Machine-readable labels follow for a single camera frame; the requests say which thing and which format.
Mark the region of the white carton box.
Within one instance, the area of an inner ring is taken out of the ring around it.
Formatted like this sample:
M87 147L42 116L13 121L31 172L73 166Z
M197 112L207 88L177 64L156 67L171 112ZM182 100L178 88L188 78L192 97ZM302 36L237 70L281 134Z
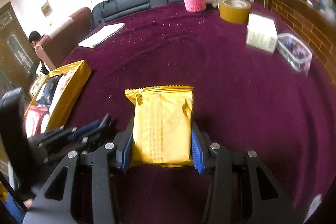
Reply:
M276 24L273 19L249 13L246 39L248 46L274 53L277 37Z

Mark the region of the white paper sheet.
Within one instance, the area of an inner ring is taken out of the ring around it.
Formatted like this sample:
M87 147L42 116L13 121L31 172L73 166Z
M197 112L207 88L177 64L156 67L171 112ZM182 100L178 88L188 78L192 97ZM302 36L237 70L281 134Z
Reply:
M105 42L108 38L112 37L114 34L118 33L125 23L104 25L98 31L93 32L88 38L84 39L78 44L80 47L94 48L99 44Z

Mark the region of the wooden door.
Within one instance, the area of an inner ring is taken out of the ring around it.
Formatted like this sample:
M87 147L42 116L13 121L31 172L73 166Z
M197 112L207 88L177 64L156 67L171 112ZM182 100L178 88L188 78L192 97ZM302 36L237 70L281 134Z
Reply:
M17 20L10 2L1 7L1 79L13 88L29 89L36 77L39 58Z

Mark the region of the white tissue at edge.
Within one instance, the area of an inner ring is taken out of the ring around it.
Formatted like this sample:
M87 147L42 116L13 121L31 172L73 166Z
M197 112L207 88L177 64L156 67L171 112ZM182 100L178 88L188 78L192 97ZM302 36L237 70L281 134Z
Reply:
M317 208L319 207L319 205L321 204L323 198L322 198L322 194L318 194L316 195L310 206L309 206L309 210L307 212L306 218L304 220L304 223L313 215L313 213L317 210Z

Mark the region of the yellow tape roll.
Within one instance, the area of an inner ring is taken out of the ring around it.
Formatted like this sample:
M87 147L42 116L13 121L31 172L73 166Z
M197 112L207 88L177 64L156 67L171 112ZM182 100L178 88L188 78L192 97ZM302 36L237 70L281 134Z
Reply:
M244 24L248 22L251 4L245 0L220 0L219 15L222 20L235 23Z

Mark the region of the person in background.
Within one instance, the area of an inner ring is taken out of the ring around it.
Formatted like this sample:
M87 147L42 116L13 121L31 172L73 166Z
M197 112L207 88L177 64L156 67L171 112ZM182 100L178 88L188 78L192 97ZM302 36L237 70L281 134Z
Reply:
M42 36L37 31L32 31L29 34L29 43L34 47L35 53L39 57L42 67L45 67L45 69L50 72L53 71L56 66L52 63L45 50L41 46L41 39Z

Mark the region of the yellow foil snack packet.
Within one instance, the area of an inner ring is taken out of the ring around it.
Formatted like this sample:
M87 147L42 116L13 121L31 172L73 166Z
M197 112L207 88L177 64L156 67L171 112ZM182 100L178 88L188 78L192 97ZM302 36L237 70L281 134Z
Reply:
M192 86L126 89L134 104L131 165L191 166Z

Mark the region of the clear plastic container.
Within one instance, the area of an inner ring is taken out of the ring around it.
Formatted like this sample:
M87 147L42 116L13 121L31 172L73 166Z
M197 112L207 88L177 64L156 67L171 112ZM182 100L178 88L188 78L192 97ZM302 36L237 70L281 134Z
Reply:
M277 50L297 72L309 73L312 53L309 47L290 33L282 33L277 38Z

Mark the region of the golden tray box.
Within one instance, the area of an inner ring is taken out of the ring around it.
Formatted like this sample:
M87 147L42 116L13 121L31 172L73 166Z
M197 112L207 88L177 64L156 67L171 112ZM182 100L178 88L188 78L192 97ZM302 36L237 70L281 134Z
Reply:
M87 62L80 60L57 68L45 77L29 103L29 106L49 108L50 119L45 132L66 124L91 72Z

